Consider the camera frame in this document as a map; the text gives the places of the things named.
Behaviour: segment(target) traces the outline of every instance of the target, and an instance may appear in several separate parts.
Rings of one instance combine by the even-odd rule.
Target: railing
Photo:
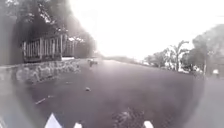
[[[24,62],[61,60],[63,56],[73,56],[74,47],[75,42],[68,41],[63,35],[24,42]]]

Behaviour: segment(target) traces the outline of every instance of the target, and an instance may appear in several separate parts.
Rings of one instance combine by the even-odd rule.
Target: tree foliage
[[[81,27],[67,0],[1,0],[0,18],[8,26],[13,26],[10,34],[10,51],[14,51],[12,60],[21,58],[18,55],[21,54],[23,41],[48,35],[66,34],[83,39],[82,44],[79,44],[79,47],[86,47],[80,49],[84,49],[79,52],[83,53],[82,57],[88,56],[95,48],[95,40]]]

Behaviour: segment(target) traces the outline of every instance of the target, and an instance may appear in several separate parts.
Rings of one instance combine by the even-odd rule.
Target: tree
[[[188,51],[188,49],[182,49],[182,46],[184,44],[188,44],[189,42],[187,41],[181,41],[177,46],[171,46],[173,49],[172,49],[172,55],[175,55],[175,70],[178,71],[179,70],[179,63],[180,63],[180,55],[182,53],[185,53]]]
[[[8,25],[13,26],[11,43],[8,44],[11,47],[9,51],[13,51],[9,54],[12,61],[10,64],[22,62],[20,48],[23,41],[46,35],[66,34],[69,37],[82,39],[83,47],[88,47],[84,48],[85,55],[82,56],[91,54],[95,49],[95,40],[73,16],[67,0],[2,0],[0,1],[1,19],[13,22]]]

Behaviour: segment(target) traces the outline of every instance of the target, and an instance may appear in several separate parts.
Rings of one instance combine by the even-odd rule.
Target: sky
[[[222,0],[69,0],[69,5],[105,56],[143,59],[224,23]]]

